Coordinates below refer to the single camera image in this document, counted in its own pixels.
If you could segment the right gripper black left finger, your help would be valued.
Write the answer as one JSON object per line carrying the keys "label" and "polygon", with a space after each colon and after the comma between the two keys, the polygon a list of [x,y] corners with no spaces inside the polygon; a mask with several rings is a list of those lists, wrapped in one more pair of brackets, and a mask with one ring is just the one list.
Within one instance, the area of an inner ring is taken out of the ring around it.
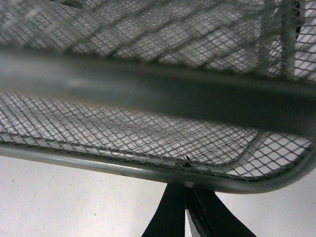
{"label": "right gripper black left finger", "polygon": [[168,184],[142,236],[183,237],[185,235],[185,201],[185,187]]}

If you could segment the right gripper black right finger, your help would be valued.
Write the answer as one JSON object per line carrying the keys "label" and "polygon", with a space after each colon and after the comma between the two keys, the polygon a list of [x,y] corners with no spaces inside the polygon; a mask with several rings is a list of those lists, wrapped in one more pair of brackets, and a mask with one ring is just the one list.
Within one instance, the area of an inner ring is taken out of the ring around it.
{"label": "right gripper black right finger", "polygon": [[201,237],[254,237],[216,196],[214,191],[186,188],[189,223]]}

